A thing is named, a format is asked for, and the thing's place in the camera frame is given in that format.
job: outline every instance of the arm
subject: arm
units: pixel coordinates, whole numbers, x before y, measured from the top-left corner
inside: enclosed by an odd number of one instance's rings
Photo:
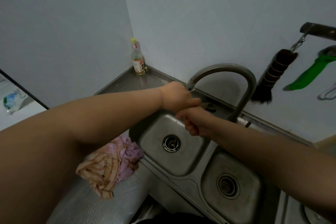
[[[0,132],[0,219],[45,223],[83,157],[146,116],[200,104],[178,82],[75,100]]]
[[[214,117],[200,107],[177,114],[191,135],[208,136],[284,192],[336,221],[336,159],[316,149]]]

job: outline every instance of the sink drain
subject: sink drain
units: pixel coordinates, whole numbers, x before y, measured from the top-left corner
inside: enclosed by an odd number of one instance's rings
[[[163,148],[168,152],[175,152],[181,146],[181,140],[175,135],[168,135],[163,139]]]
[[[240,187],[237,179],[228,173],[218,176],[217,189],[223,197],[230,200],[236,199],[240,193]]]

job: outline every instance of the wall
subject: wall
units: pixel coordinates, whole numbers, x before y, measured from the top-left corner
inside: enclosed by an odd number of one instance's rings
[[[272,57],[290,48],[300,26],[315,22],[336,26],[334,0],[126,0],[134,36],[148,65],[181,81],[216,63],[237,63],[257,80]],[[333,41],[309,36],[299,57],[273,89],[270,105],[249,103],[245,111],[310,141],[336,133],[336,100],[317,95],[335,81],[331,63],[307,88],[284,92]],[[237,104],[246,83],[231,73],[202,79],[197,88]]]
[[[125,0],[0,0],[0,68],[48,107],[129,68]]]

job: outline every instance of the brush bristles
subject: brush bristles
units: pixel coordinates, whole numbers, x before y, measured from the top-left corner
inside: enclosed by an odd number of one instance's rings
[[[264,104],[264,103],[270,104],[272,102],[272,91],[271,91],[272,88],[273,87],[266,86],[263,83],[260,83],[256,87],[251,97],[251,101],[259,102],[261,104]]]

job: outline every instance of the brush handle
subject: brush handle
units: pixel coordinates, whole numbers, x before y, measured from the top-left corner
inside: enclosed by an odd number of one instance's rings
[[[304,71],[295,82],[288,85],[289,90],[300,90],[307,87],[323,71],[326,65],[335,60],[336,57],[319,56],[310,68]]]

